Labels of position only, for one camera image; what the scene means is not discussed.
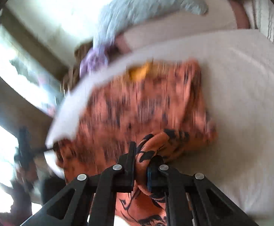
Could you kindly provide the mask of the yellow lace-trimmed garment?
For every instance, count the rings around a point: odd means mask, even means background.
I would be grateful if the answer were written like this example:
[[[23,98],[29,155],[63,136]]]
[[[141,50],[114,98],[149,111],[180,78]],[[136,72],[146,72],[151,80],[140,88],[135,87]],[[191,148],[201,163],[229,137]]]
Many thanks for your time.
[[[138,82],[143,80],[151,71],[153,62],[146,62],[142,65],[134,65],[128,68],[124,74],[124,80],[130,82]]]

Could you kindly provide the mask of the grey quilted blanket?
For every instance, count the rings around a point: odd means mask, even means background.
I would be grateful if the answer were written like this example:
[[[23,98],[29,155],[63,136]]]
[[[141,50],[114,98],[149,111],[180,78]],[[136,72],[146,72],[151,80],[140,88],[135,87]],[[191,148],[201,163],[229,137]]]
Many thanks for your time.
[[[208,6],[204,0],[113,0],[100,12],[93,48],[111,46],[127,28],[180,10],[203,15]]]

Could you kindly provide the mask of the pink bolster with maroon band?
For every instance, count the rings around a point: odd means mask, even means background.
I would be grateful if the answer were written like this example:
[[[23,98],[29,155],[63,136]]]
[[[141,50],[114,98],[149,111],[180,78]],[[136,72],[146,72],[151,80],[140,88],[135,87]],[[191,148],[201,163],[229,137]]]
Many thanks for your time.
[[[243,5],[236,0],[204,0],[204,15],[178,11],[127,28],[115,39],[122,54],[171,39],[219,30],[249,29],[250,22]]]

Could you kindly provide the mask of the orange black floral garment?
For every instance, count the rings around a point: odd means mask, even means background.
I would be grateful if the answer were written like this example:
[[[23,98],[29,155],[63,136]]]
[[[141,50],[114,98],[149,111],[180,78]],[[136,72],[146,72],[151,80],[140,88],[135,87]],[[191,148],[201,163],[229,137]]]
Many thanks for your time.
[[[134,189],[119,193],[115,206],[116,215],[130,225],[166,225],[164,197],[146,186],[151,158],[159,155],[170,162],[217,136],[204,103],[198,61],[152,62],[141,81],[126,81],[122,75],[95,87],[75,138],[54,143],[67,183],[82,173],[100,174],[136,143]]]

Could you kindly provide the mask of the purple floral cloth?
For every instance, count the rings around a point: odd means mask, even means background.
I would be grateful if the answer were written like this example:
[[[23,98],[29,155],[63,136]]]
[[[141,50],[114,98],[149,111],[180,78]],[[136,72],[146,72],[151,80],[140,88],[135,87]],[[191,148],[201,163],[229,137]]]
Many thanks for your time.
[[[80,78],[106,68],[110,64],[111,58],[117,53],[117,47],[112,44],[101,44],[92,47],[80,62]]]

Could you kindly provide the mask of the stained glass window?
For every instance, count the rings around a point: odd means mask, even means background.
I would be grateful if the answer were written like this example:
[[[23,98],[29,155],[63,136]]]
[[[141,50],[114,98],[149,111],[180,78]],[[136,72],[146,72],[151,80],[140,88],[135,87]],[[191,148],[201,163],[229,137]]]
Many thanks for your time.
[[[11,187],[21,128],[33,148],[44,147],[63,97],[47,73],[0,25],[0,183]]]

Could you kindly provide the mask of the striped white pillow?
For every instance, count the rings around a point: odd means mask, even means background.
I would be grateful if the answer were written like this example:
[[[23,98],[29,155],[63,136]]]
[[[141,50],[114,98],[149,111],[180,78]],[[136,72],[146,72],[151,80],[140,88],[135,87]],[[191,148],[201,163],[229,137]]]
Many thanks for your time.
[[[241,0],[251,29],[258,29],[274,44],[274,4],[271,0]]]

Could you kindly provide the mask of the brown fleece garment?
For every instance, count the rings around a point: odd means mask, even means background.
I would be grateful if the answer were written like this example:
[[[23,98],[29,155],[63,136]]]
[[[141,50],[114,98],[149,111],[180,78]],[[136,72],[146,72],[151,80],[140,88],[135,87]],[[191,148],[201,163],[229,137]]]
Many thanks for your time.
[[[83,58],[87,55],[88,51],[92,48],[92,45],[92,41],[84,42],[74,51],[76,64],[68,70],[68,72],[62,79],[62,83],[60,85],[60,90],[62,94],[66,95],[68,92],[72,91],[78,84],[80,79],[80,63],[83,60]]]

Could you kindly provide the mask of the pink quilted bed mattress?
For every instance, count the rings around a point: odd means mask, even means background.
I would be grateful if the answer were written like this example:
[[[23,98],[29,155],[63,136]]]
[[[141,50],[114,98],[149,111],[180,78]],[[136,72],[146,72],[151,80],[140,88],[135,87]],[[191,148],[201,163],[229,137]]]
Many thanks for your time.
[[[175,168],[203,173],[261,225],[274,222],[274,45],[258,30],[217,31],[144,47],[82,79],[62,102],[46,145],[73,138],[92,87],[147,60],[198,60],[215,144]]]

